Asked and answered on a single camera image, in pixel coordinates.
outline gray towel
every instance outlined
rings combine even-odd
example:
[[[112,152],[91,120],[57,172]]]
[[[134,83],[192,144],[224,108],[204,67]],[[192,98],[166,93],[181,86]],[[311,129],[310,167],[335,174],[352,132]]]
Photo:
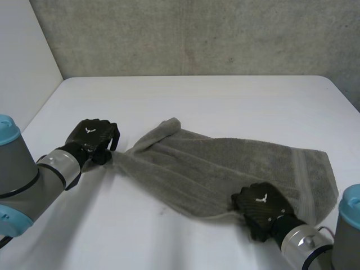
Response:
[[[162,122],[108,166],[119,168],[178,212],[199,218],[236,214],[230,196],[270,182],[298,218],[316,225],[333,209],[338,189],[327,154],[274,143],[209,138]]]

